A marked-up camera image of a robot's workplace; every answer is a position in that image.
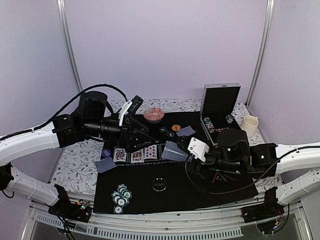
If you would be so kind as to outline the blue green chip stack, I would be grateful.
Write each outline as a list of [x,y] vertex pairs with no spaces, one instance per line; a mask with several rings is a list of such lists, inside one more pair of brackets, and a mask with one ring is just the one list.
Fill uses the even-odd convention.
[[121,207],[127,206],[133,197],[132,192],[125,184],[119,184],[117,189],[111,193],[113,202]]

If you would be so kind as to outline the black 100 poker chip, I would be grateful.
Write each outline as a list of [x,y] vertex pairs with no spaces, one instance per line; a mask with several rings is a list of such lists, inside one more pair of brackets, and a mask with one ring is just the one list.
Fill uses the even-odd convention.
[[167,133],[167,132],[168,132],[168,130],[167,130],[165,127],[160,127],[160,128],[159,128],[159,131],[160,131],[161,133]]

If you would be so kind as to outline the blue white poker chip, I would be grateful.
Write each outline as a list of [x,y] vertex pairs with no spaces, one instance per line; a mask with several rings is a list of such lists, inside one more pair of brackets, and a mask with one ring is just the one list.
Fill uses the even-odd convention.
[[114,208],[113,208],[113,212],[117,215],[120,215],[124,212],[124,208],[120,205],[116,205]]

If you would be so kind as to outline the orange big blind button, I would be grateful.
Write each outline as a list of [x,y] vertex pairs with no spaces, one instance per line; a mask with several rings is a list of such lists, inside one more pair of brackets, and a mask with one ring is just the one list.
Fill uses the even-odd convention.
[[177,132],[177,131],[179,131],[179,130],[181,129],[181,126],[178,125],[178,124],[174,124],[174,125],[171,127],[171,129],[172,129],[173,131]]

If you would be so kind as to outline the clear dealer button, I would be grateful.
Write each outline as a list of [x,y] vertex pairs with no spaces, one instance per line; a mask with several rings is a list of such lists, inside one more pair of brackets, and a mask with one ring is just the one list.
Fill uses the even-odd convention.
[[167,188],[167,181],[162,177],[157,177],[152,182],[152,189],[156,192],[163,192]]

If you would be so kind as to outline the dealt blue card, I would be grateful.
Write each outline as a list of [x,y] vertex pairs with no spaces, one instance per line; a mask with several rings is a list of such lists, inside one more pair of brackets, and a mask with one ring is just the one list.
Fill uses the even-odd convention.
[[95,161],[94,164],[95,164],[95,167],[96,167],[98,173],[100,173],[100,174],[117,167],[117,165],[114,163],[114,161],[109,158],[105,158],[100,161]]
[[189,125],[187,127],[184,127],[182,129],[180,129],[179,131],[177,131],[177,135],[179,137],[188,137],[188,136],[192,136],[196,133],[196,131]]

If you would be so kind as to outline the red black triangle card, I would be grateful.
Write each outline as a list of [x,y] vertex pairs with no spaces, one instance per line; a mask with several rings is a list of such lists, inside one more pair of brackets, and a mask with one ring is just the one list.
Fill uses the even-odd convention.
[[211,183],[215,184],[215,183],[226,183],[226,182],[227,182],[227,179],[220,172],[216,172]]

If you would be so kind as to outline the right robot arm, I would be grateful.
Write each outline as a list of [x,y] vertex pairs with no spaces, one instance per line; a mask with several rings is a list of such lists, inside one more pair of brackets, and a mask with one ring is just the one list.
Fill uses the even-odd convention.
[[217,135],[217,143],[209,147],[193,137],[184,162],[185,173],[205,178],[208,171],[237,176],[250,176],[256,181],[293,170],[308,169],[298,178],[267,190],[259,206],[262,218],[269,218],[278,210],[320,186],[320,144],[285,145],[275,143],[249,146],[244,130],[227,128]]

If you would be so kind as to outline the black poker chip stack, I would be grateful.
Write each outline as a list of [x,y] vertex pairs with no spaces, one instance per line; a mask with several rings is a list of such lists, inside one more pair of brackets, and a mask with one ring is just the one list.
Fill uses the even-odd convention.
[[167,136],[168,136],[169,138],[173,138],[173,137],[175,136],[175,134],[174,134],[173,132],[168,132],[168,133],[167,133]]

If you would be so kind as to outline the blue playing card deck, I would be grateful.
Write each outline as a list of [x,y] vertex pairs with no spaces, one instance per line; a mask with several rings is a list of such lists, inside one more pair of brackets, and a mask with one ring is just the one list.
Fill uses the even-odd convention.
[[180,149],[175,142],[166,141],[164,149],[161,154],[162,160],[170,160],[176,162],[184,162],[188,154]]

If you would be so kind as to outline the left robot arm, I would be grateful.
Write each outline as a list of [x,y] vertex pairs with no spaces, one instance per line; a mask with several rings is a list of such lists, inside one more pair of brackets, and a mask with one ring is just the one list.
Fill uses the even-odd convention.
[[18,192],[43,202],[63,216],[74,213],[74,205],[64,187],[41,182],[13,167],[11,162],[44,150],[65,148],[92,140],[112,140],[127,153],[153,145],[156,140],[149,129],[133,118],[143,100],[135,96],[115,113],[103,92],[80,94],[77,108],[71,114],[54,116],[43,125],[0,138],[0,189]]

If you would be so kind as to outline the purple small blind button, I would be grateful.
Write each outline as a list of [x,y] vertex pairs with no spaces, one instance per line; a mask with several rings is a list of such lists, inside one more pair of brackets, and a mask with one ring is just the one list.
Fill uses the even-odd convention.
[[103,158],[108,158],[112,156],[112,152],[109,149],[103,149],[101,155]]

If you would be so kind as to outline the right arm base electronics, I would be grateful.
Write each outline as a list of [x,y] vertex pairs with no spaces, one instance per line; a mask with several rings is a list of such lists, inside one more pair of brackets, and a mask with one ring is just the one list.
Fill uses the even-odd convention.
[[263,203],[241,209],[241,215],[245,223],[273,218],[273,220],[256,225],[258,231],[263,235],[273,235],[276,233],[284,213],[284,206],[277,203],[276,200],[264,200]]

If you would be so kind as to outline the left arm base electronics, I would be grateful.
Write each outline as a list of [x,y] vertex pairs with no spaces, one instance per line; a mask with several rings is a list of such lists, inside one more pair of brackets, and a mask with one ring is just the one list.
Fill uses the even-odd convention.
[[55,184],[58,201],[48,207],[48,213],[62,218],[63,220],[74,220],[88,223],[92,214],[90,203],[80,199],[72,203],[64,187]]

